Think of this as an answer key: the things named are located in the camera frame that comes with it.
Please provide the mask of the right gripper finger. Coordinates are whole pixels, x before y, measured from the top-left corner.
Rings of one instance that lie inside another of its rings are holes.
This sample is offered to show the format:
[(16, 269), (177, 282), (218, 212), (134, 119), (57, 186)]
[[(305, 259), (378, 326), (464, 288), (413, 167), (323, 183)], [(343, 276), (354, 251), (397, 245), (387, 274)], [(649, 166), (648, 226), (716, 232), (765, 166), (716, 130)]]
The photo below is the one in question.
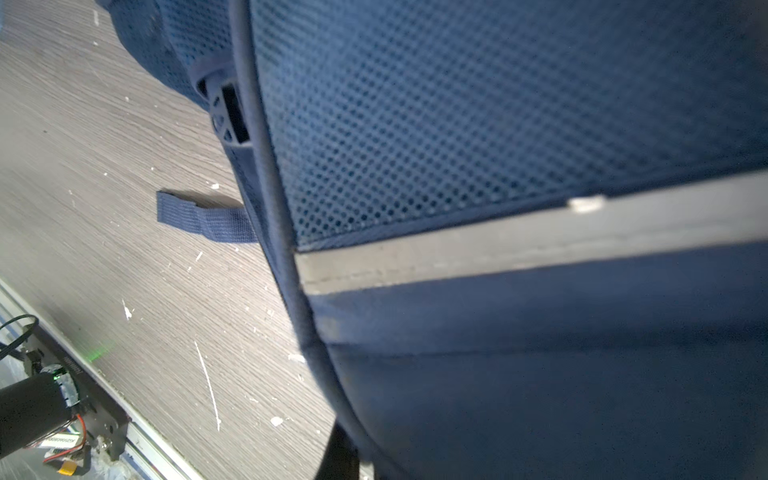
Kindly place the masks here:
[(336, 422), (328, 437), (315, 480), (359, 480), (360, 458), (342, 426)]

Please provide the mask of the navy blue student backpack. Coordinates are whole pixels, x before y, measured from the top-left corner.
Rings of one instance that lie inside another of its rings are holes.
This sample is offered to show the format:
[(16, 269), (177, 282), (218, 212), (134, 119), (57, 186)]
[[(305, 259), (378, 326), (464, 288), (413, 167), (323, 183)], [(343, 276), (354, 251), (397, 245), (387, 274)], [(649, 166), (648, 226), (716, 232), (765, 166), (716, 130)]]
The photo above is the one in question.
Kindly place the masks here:
[(765, 2), (104, 8), (377, 478), (766, 477)]

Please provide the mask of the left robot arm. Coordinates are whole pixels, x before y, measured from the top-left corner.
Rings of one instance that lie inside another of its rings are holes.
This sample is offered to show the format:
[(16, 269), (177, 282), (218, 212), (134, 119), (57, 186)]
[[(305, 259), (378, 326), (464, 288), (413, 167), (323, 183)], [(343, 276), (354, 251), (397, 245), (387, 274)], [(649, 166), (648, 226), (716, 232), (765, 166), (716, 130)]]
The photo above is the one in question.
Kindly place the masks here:
[(83, 395), (77, 377), (82, 368), (60, 354), (29, 377), (1, 389), (1, 456), (3, 458), (66, 428), (83, 423), (76, 412)]

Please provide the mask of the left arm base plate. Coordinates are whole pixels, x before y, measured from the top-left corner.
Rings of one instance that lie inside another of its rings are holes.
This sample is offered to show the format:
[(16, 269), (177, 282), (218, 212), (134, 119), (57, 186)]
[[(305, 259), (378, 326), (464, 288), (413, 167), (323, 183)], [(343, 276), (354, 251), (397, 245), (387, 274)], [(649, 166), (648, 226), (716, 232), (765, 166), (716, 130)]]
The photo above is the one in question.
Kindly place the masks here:
[(24, 372), (29, 376), (50, 373), (64, 383), (62, 390), (76, 393), (70, 412), (85, 423), (88, 443), (99, 447), (111, 461), (125, 451), (130, 417), (97, 382), (84, 364), (67, 351), (54, 336), (38, 327), (24, 344)]

